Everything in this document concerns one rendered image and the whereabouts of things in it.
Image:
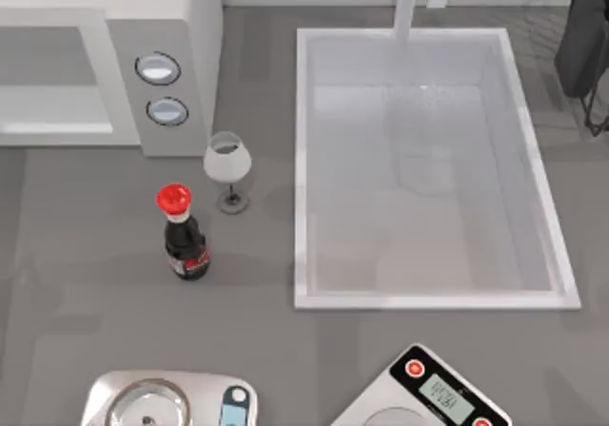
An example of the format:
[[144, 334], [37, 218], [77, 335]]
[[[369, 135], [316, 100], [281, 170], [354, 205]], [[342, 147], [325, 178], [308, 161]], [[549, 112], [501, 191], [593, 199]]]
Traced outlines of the silver kitchen scale black panel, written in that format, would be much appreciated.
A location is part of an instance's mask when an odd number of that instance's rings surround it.
[[435, 352], [413, 343], [329, 426], [515, 426], [513, 419]]

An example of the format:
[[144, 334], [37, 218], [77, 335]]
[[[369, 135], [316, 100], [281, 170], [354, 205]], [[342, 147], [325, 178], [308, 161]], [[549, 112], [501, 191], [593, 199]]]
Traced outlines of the small microwave knob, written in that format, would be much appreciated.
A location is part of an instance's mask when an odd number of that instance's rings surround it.
[[159, 126], [179, 126], [189, 116], [187, 106], [176, 98], [165, 97], [147, 103], [148, 118]]

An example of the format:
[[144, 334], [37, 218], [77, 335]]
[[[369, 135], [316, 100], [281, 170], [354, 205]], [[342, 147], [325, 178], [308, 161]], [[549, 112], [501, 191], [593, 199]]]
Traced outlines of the white wine glass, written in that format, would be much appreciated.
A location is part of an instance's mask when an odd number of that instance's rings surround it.
[[203, 166], [211, 181], [226, 187], [217, 201], [219, 209], [228, 215], [243, 212], [249, 198], [235, 186], [252, 167], [252, 158], [243, 140], [230, 131], [216, 132], [209, 139]]

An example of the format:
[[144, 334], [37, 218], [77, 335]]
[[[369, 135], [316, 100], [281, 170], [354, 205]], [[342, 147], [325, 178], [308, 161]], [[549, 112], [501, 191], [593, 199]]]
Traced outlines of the pale microwave oven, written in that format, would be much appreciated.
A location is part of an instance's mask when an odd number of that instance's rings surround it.
[[[200, 157], [214, 112], [222, 0], [0, 0], [0, 146], [133, 145], [149, 157]], [[173, 57], [181, 76], [153, 86], [135, 60]], [[188, 108], [159, 126], [147, 103]]]

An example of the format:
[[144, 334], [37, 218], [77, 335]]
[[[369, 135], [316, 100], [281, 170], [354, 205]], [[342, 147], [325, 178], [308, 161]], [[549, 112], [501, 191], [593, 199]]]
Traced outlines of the white sink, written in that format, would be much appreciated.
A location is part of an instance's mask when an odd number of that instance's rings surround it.
[[578, 310], [509, 35], [299, 29], [294, 304]]

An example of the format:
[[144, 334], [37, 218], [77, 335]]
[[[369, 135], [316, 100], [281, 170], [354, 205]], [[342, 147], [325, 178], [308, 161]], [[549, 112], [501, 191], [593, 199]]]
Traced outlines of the large microwave knob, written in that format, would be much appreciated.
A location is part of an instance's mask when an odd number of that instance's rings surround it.
[[171, 85], [181, 76], [179, 63], [170, 55], [160, 51], [138, 57], [134, 66], [137, 75], [153, 86]]

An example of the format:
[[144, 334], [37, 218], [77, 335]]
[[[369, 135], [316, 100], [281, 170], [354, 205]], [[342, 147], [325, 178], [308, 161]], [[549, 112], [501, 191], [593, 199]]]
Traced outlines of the tall white tap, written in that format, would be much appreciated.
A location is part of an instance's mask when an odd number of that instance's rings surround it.
[[416, 0], [396, 0], [392, 32], [397, 41], [408, 40], [415, 6]]

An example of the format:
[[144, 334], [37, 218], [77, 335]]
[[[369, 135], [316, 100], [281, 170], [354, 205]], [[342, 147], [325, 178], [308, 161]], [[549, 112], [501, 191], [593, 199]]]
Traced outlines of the dark bottle with red cap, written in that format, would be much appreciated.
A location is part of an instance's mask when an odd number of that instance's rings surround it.
[[185, 184], [167, 184], [156, 195], [167, 218], [164, 240], [169, 266], [183, 281], [201, 279], [210, 265], [206, 235], [191, 215], [191, 201], [191, 190]]

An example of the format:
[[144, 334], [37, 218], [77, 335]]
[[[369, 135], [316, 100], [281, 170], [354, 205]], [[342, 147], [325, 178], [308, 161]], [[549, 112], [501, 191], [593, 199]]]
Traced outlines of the silver kitchen scale blue display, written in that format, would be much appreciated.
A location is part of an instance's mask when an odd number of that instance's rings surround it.
[[258, 426], [253, 387], [222, 374], [118, 370], [88, 391], [80, 426]]

